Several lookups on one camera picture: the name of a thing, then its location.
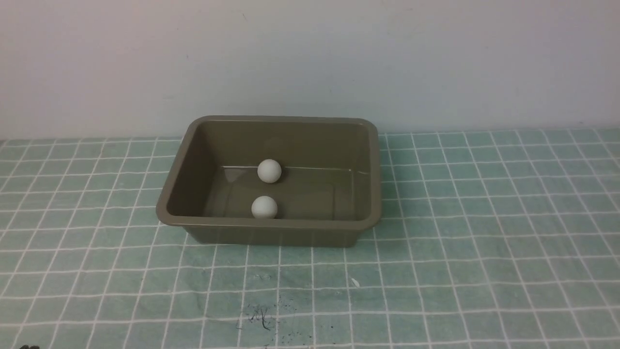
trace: white ball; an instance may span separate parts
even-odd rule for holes
[[[282,175],[282,167],[280,167],[277,161],[267,159],[259,164],[257,172],[261,181],[265,183],[275,183],[280,179],[280,175]]]
[[[254,218],[274,218],[278,213],[278,204],[268,196],[259,196],[252,203]]]

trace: plastic tray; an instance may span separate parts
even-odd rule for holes
[[[259,180],[267,158],[278,182]],[[255,219],[261,195],[276,219]],[[381,217],[378,134],[361,119],[207,116],[188,128],[157,216],[203,243],[352,246]]]

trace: green grid mat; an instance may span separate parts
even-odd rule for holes
[[[620,129],[381,135],[353,248],[199,245],[179,138],[0,145],[3,348],[620,348]]]

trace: white grid line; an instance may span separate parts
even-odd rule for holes
[[[119,176],[117,176],[117,177],[114,179],[114,185],[116,185],[116,183],[117,183],[117,181],[118,181],[118,177],[119,177]],[[112,195],[109,195],[109,196],[108,196],[108,199],[107,199],[107,201],[106,201],[106,203],[105,203],[106,205],[110,202],[110,198],[111,198],[111,197],[112,197]],[[71,217],[71,219],[70,219],[69,221],[73,221],[73,219],[74,219],[74,218],[75,218],[75,212],[74,212],[73,216]],[[103,221],[103,219],[104,219],[104,215],[103,215],[103,212],[102,212],[102,213],[101,213],[101,215],[100,215],[100,217],[99,217],[99,221],[98,221],[97,225],[100,225],[100,224],[101,224],[101,222]],[[92,246],[92,243],[95,241],[95,236],[96,236],[96,234],[92,234],[91,240],[90,240],[90,242],[89,242],[89,244],[88,244],[88,246],[89,246],[89,247],[91,247],[91,246]],[[71,285],[71,291],[69,292],[70,294],[73,294],[73,292],[74,292],[74,290],[75,290],[75,287],[78,285],[77,283],[78,283],[78,280],[79,280],[80,271],[81,271],[82,269],[84,269],[84,265],[86,264],[86,260],[87,260],[87,258],[88,258],[88,251],[86,251],[86,252],[85,252],[85,254],[84,254],[84,256],[82,257],[82,263],[80,263],[80,267],[79,267],[78,274],[76,275],[76,277],[75,277],[75,279],[74,279],[74,281],[73,281],[73,285]],[[111,276],[112,276],[112,273],[110,273],[110,275],[108,276],[108,281],[107,281],[108,283],[109,283],[109,281],[110,281],[109,279],[110,279],[110,277],[111,277]],[[64,302],[63,310],[60,312],[59,319],[62,319],[62,318],[63,318],[63,316],[64,316],[64,313],[67,311],[67,307],[69,306],[69,300],[70,300],[70,297],[67,297],[67,300]],[[104,300],[104,297],[101,297],[100,304],[99,304],[99,309],[98,309],[98,311],[97,311],[97,315],[99,314],[100,306],[101,306],[101,303],[103,303],[103,300]],[[51,337],[51,340],[50,340],[50,346],[53,346],[53,345],[54,345],[54,341],[56,340],[56,336],[58,335],[58,329],[59,329],[59,327],[60,327],[60,323],[56,324],[56,326],[54,327],[54,333],[53,333],[53,335],[52,335],[52,337]]]
[[[463,135],[463,136],[465,138],[465,144],[469,148],[469,141],[467,140],[467,137],[465,137],[465,135]],[[472,156],[472,158],[474,157],[473,153],[471,152],[471,149],[469,149],[469,154]],[[448,171],[450,173],[450,178],[454,179],[453,175],[452,175],[452,170],[450,168],[448,168]],[[476,167],[476,171],[478,172],[478,175],[480,176],[480,171],[479,171],[478,167]],[[483,188],[485,189],[486,195],[489,195],[489,192],[487,191],[487,188],[484,186],[484,182],[483,182]],[[455,192],[456,192],[456,195],[459,197],[459,205],[461,206],[461,210],[463,210],[463,212],[465,213],[465,207],[463,206],[463,202],[461,200],[462,197],[459,196],[459,194],[458,194],[458,192],[456,190],[455,190]],[[491,285],[491,282],[490,282],[489,272],[487,271],[487,267],[482,262],[483,259],[482,259],[482,256],[480,254],[480,250],[478,249],[478,243],[477,243],[477,241],[475,239],[474,231],[473,231],[473,229],[471,229],[471,224],[469,223],[468,219],[466,219],[465,221],[467,222],[467,229],[469,231],[469,235],[471,236],[474,248],[476,250],[476,255],[478,256],[478,260],[480,260],[480,266],[482,267],[482,272],[484,273],[484,278],[487,281],[487,284],[489,285],[489,292],[491,293],[491,298],[493,298],[493,303],[495,304],[497,318],[499,319],[500,327],[502,329],[502,335],[504,336],[504,340],[506,341],[506,344],[508,345],[508,347],[511,348],[512,346],[510,345],[509,342],[507,342],[508,341],[508,334],[506,333],[506,326],[504,324],[504,321],[502,319],[502,315],[501,315],[500,310],[499,310],[500,307],[499,307],[499,303],[497,302],[497,295],[495,294],[495,290],[493,289],[493,287]],[[443,249],[444,257],[446,259],[448,259],[448,256],[446,255],[446,251],[443,248],[443,244],[442,244],[442,249]],[[458,294],[456,294],[456,288],[454,288],[454,290],[455,290],[455,296],[456,296],[456,298],[458,300]]]

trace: white wall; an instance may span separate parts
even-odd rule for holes
[[[618,0],[7,0],[0,138],[207,114],[381,130],[620,122]]]

